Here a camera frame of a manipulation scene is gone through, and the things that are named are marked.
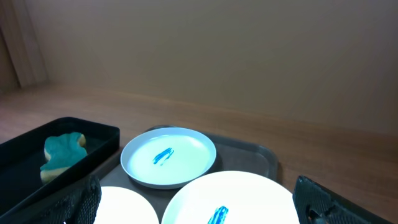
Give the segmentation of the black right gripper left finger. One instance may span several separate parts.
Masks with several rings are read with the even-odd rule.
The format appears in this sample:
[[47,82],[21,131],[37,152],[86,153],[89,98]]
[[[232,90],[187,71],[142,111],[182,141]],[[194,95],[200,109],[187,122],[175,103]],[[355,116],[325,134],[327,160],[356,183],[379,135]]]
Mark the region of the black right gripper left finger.
[[93,224],[101,201],[100,181],[95,175],[68,186],[50,205],[28,219],[39,224]]

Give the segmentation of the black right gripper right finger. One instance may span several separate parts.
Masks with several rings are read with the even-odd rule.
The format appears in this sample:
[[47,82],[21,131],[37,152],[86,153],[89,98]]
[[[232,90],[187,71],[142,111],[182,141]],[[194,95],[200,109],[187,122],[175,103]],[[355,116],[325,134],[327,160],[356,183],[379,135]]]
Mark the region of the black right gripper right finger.
[[392,224],[303,175],[292,197],[300,224]]

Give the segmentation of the white plate blue stain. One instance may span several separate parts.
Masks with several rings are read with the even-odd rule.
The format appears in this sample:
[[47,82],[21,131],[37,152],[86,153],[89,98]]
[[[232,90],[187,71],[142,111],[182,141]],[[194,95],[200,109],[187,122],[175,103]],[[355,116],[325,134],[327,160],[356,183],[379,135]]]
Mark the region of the white plate blue stain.
[[299,224],[292,193],[261,175],[223,171],[204,175],[171,199],[162,224]]

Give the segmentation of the teal and yellow sponge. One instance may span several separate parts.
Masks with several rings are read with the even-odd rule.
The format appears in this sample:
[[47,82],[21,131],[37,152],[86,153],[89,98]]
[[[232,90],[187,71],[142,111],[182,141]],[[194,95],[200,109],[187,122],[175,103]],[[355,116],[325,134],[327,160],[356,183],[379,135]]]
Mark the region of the teal and yellow sponge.
[[78,132],[48,137],[44,143],[44,156],[47,162],[40,167],[42,183],[51,182],[85,158],[88,155],[85,146],[86,138]]

